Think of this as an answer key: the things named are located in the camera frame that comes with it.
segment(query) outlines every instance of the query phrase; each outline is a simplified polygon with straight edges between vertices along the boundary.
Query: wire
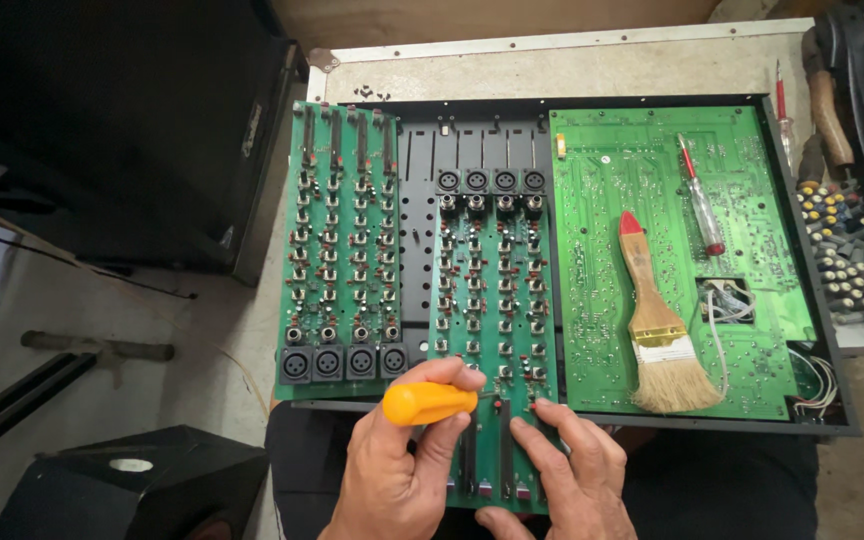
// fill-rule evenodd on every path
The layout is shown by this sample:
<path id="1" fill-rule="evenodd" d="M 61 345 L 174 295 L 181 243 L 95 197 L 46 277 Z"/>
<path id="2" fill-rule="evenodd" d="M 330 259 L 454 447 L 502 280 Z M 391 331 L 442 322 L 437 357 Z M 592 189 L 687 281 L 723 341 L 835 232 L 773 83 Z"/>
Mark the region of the wire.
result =
<path id="1" fill-rule="evenodd" d="M 835 376 L 833 375 L 833 366 L 827 362 L 826 360 L 818 357 L 818 356 L 810 356 L 806 359 L 805 356 L 798 353 L 796 350 L 789 349 L 789 353 L 791 353 L 796 358 L 805 362 L 815 376 L 819 378 L 819 392 L 812 399 L 805 399 L 800 396 L 796 396 L 798 402 L 794 405 L 794 409 L 798 411 L 798 414 L 803 414 L 802 409 L 813 409 L 819 410 L 819 418 L 823 418 L 826 415 L 826 411 L 829 409 L 829 406 L 833 404 L 836 395 L 838 394 L 839 385 L 835 380 Z M 822 375 L 819 374 L 818 370 L 815 369 L 815 366 L 812 365 L 812 362 L 819 365 L 822 368 L 822 372 L 825 374 L 825 378 L 828 379 L 828 387 L 823 384 Z"/>
<path id="2" fill-rule="evenodd" d="M 150 312 L 161 317 L 162 320 L 164 320 L 165 322 L 172 325 L 179 332 L 182 332 L 193 339 L 198 339 L 202 343 L 208 345 L 209 347 L 211 347 L 211 348 L 215 349 L 216 351 L 218 351 L 219 353 L 221 353 L 222 356 L 224 356 L 227 359 L 229 359 L 230 361 L 234 362 L 235 365 L 237 365 L 239 367 L 239 369 L 242 371 L 242 374 L 246 377 L 247 384 L 250 385 L 255 390 L 255 393 L 253 395 L 255 396 L 255 399 L 258 400 L 258 407 L 262 410 L 263 418 L 265 418 L 266 421 L 269 420 L 269 407 L 266 406 L 265 400 L 262 399 L 262 396 L 264 396 L 265 394 L 261 391 L 261 389 L 259 389 L 258 383 L 256 382 L 256 379 L 253 377 L 252 372 L 250 372 L 249 369 L 246 368 L 246 366 L 243 365 L 242 362 L 240 362 L 238 360 L 238 358 L 236 358 L 235 356 L 230 354 L 228 351 L 226 351 L 222 347 L 216 345 L 215 343 L 212 343 L 209 339 L 206 339 L 206 338 L 202 337 L 201 335 L 199 335 L 198 333 L 195 333 L 193 331 L 190 331 L 190 330 L 182 327 L 179 323 L 177 323 L 175 321 L 175 319 L 171 315 L 167 315 L 167 314 L 161 312 L 157 307 L 152 305 L 148 300 L 146 300 L 146 299 L 142 298 L 141 296 L 139 296 L 138 294 L 136 294 L 135 291 L 127 289 L 124 285 L 122 285 L 122 283 L 120 281 L 112 279 L 111 277 L 108 277 L 108 276 L 103 276 L 102 275 L 103 271 L 101 269 L 96 268 L 90 264 L 85 264 L 84 262 L 79 261 L 78 258 L 76 258 L 75 255 L 72 254 L 71 252 L 52 245 L 51 243 L 43 240 L 42 238 L 39 238 L 38 236 L 32 234 L 31 232 L 29 232 L 25 228 L 19 227 L 18 225 L 13 224 L 11 221 L 9 221 L 5 218 L 0 217 L 0 225 L 2 225 L 6 229 L 9 229 L 10 231 L 12 231 L 14 233 L 18 233 L 19 235 L 22 235 L 24 237 L 28 237 L 32 240 L 40 242 L 43 246 L 47 246 L 49 249 L 54 250 L 57 254 L 59 254 L 63 259 L 68 261 L 70 264 L 78 266 L 78 268 L 84 270 L 85 272 L 88 272 L 89 274 L 92 274 L 93 276 L 95 276 L 99 280 L 106 282 L 107 284 L 114 287 L 115 289 L 118 289 L 119 292 L 121 292 L 122 294 L 131 298 L 132 300 L 136 301 L 140 306 L 144 307 L 145 309 L 149 310 Z M 273 400 L 271 402 L 272 407 L 275 407 L 278 404 L 279 404 L 279 402 L 277 400 Z"/>
<path id="3" fill-rule="evenodd" d="M 799 354 L 797 350 L 789 349 L 788 351 L 789 351 L 790 355 L 797 357 L 805 365 L 807 365 L 808 369 L 812 370 L 812 373 L 815 374 L 815 378 L 819 380 L 819 391 L 816 392 L 815 396 L 813 396 L 812 399 L 809 399 L 809 401 L 814 402 L 814 401 L 818 400 L 819 396 L 822 396 L 823 392 L 826 391 L 826 382 L 822 379 L 822 375 L 820 375 L 818 370 L 815 369 L 815 366 L 812 365 L 812 362 L 809 362 L 809 360 L 805 356 L 802 356 L 801 354 Z"/>
<path id="4" fill-rule="evenodd" d="M 745 297 L 749 299 L 749 304 L 746 305 L 746 307 L 745 307 L 744 309 L 742 309 L 741 311 L 738 311 L 737 313 L 732 313 L 732 314 L 730 314 L 730 315 L 727 315 L 726 317 L 722 317 L 722 318 L 720 318 L 720 319 L 719 319 L 719 322 L 720 322 L 720 323 L 723 323 L 723 322 L 726 322 L 726 321 L 731 321 L 731 320 L 733 320 L 733 319 L 736 319 L 736 320 L 741 319 L 741 318 L 745 317 L 746 315 L 748 315 L 749 313 L 752 313 L 752 311 L 756 308 L 756 295 L 752 294 L 751 292 L 749 292 L 749 291 L 747 291 L 747 290 L 740 289 L 740 288 L 739 288 L 739 287 L 738 287 L 734 282 L 731 282 L 731 283 L 729 284 L 729 286 L 730 286 L 732 289 L 735 289 L 735 290 L 737 290 L 738 292 L 744 294 Z M 727 292 L 725 291 L 724 288 L 723 288 L 723 289 L 719 289 L 719 291 L 720 291 L 722 294 L 728 296 L 729 298 L 732 298 L 733 300 L 736 300 L 737 302 L 741 302 L 741 300 L 738 300 L 737 298 L 735 298 L 735 297 L 733 297 L 732 295 L 730 295 L 729 293 L 727 293 Z M 718 311 L 720 311 L 720 312 L 722 312 L 722 313 L 728 313 L 725 309 L 722 309 L 721 307 L 718 307 L 718 306 L 716 306 L 716 305 L 713 305 L 711 301 L 708 303 L 708 310 L 709 310 L 710 313 L 711 313 L 713 310 L 718 310 Z"/>
<path id="5" fill-rule="evenodd" d="M 705 305 L 712 308 L 713 307 L 713 295 L 715 294 L 714 290 L 708 291 L 708 299 L 705 301 Z M 719 332 L 715 329 L 715 309 L 710 309 L 708 311 L 708 325 L 712 329 L 712 338 L 715 340 L 715 348 L 719 352 L 719 362 L 722 362 L 722 397 L 725 398 L 726 394 L 729 392 L 729 368 L 726 366 L 726 353 L 722 351 L 722 342 L 719 341 Z"/>
<path id="6" fill-rule="evenodd" d="M 52 254 L 49 251 L 37 249 L 37 248 L 34 248 L 32 246 L 26 246 L 26 245 L 19 243 L 19 242 L 14 242 L 12 240 L 6 240 L 5 238 L 0 238 L 0 243 L 5 244 L 6 246 L 11 246 L 13 248 L 18 248 L 20 250 L 26 250 L 26 251 L 29 251 L 29 252 L 32 252 L 35 254 L 44 255 L 45 257 L 47 257 L 53 261 L 58 261 L 59 263 L 62 263 L 62 264 L 68 264 L 69 266 L 75 266 L 75 264 L 72 264 L 68 260 L 65 260 L 64 258 L 58 256 L 57 254 Z M 179 294 L 179 293 L 175 293 L 172 291 L 167 291 L 165 289 L 160 289 L 158 287 L 153 287 L 153 286 L 147 285 L 145 283 L 140 283 L 138 281 L 133 281 L 133 280 L 131 280 L 125 276 L 119 276 L 118 274 L 112 274 L 109 272 L 97 272 L 97 274 L 99 274 L 100 276 L 106 276 L 107 278 L 113 278 L 114 280 L 119 280 L 120 282 L 125 282 L 131 286 L 136 286 L 136 287 L 142 288 L 142 289 L 153 290 L 155 292 L 160 292 L 162 294 L 174 296 L 175 298 L 181 298 L 182 300 L 195 300 L 195 299 L 199 298 L 199 295 L 194 293 L 194 292 L 191 294 L 187 294 L 187 295 L 186 294 Z"/>

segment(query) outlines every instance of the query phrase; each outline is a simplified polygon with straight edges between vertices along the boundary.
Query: wooden handle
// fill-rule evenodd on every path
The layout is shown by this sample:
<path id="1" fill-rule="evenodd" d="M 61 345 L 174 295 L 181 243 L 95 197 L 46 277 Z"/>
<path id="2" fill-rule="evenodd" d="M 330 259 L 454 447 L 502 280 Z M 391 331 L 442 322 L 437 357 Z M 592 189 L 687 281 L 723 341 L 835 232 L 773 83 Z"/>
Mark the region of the wooden handle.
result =
<path id="1" fill-rule="evenodd" d="M 652 272 L 652 253 L 649 252 L 645 234 L 619 234 L 618 242 L 631 280 L 635 283 L 635 313 L 631 314 L 629 334 L 634 337 L 637 333 L 662 333 L 671 329 L 684 334 L 685 323 L 666 304 L 666 299 L 656 285 L 656 276 Z"/>
<path id="2" fill-rule="evenodd" d="M 812 102 L 812 121 L 825 139 L 829 158 L 835 166 L 850 166 L 856 162 L 852 145 L 846 139 L 839 117 L 835 113 L 833 76 L 817 71 L 808 76 L 808 94 Z"/>
<path id="3" fill-rule="evenodd" d="M 651 303 L 657 299 L 665 305 L 656 286 L 655 274 L 652 273 L 652 253 L 649 252 L 649 242 L 645 239 L 645 234 L 620 234 L 618 242 L 622 247 L 622 257 L 629 268 L 631 280 L 635 284 L 635 314 L 639 314 L 641 310 L 638 306 L 643 302 Z"/>

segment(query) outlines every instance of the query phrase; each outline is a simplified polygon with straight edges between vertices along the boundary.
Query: paint brush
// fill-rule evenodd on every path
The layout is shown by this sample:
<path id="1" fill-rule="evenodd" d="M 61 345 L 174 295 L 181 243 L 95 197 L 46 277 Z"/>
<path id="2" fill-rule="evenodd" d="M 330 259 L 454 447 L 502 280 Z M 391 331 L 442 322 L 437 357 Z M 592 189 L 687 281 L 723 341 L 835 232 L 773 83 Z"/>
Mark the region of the paint brush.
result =
<path id="1" fill-rule="evenodd" d="M 629 336 L 638 363 L 638 389 L 632 401 L 645 411 L 660 413 L 695 411 L 721 402 L 723 395 L 699 363 L 685 321 L 656 286 L 649 244 L 629 211 L 622 212 L 618 240 L 635 285 Z"/>

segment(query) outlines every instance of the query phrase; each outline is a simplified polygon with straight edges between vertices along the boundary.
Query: red tester screwdriver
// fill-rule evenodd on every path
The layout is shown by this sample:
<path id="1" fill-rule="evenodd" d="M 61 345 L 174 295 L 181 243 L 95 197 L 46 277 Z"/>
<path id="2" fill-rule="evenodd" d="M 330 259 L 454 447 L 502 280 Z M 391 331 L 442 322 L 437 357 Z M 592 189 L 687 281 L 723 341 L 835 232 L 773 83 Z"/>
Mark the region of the red tester screwdriver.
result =
<path id="1" fill-rule="evenodd" d="M 706 191 L 702 189 L 702 180 L 695 174 L 692 167 L 692 159 L 689 157 L 689 147 L 682 134 L 678 134 L 678 144 L 681 145 L 681 155 L 685 159 L 685 168 L 688 169 L 688 190 L 692 192 L 692 208 L 695 209 L 695 217 L 699 220 L 699 230 L 702 231 L 702 241 L 705 243 L 705 254 L 709 257 L 717 257 L 726 252 L 726 244 L 722 239 L 722 230 L 715 221 L 713 205 L 706 197 Z"/>

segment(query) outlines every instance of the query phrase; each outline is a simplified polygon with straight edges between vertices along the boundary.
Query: screwdriver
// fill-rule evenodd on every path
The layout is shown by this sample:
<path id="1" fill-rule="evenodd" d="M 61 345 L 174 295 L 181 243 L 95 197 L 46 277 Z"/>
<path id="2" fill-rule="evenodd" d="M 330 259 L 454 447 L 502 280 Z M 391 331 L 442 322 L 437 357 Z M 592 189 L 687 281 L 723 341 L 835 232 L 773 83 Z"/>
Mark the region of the screwdriver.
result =
<path id="1" fill-rule="evenodd" d="M 775 103 L 778 105 L 778 132 L 782 148 L 789 164 L 789 173 L 795 174 L 795 135 L 792 133 L 792 118 L 786 116 L 786 84 L 783 82 L 783 68 L 775 60 Z"/>
<path id="2" fill-rule="evenodd" d="M 423 426 L 458 412 L 473 412 L 483 398 L 498 392 L 475 393 L 438 382 L 408 382 L 392 386 L 382 398 L 382 412 L 396 426 Z"/>
<path id="3" fill-rule="evenodd" d="M 722 240 L 722 231 L 718 222 L 715 221 L 713 205 L 706 197 L 706 191 L 702 189 L 702 180 L 695 174 L 692 167 L 692 159 L 689 157 L 689 147 L 682 134 L 678 134 L 678 144 L 681 145 L 681 155 L 685 159 L 685 168 L 688 169 L 688 190 L 692 192 L 692 208 L 695 209 L 695 217 L 699 221 L 699 231 L 702 232 L 702 242 L 705 243 L 705 254 L 716 257 L 726 252 L 726 244 Z"/>

